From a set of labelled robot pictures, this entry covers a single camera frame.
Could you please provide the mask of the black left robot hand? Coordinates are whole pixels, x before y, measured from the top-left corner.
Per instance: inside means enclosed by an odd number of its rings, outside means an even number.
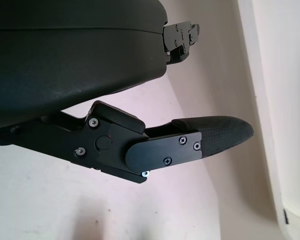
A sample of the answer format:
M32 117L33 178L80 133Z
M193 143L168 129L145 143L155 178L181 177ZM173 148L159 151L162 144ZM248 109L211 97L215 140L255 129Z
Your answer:
M254 135L231 116L146 128L99 101L162 77L199 39L158 0L0 0L0 146L15 145L141 184Z

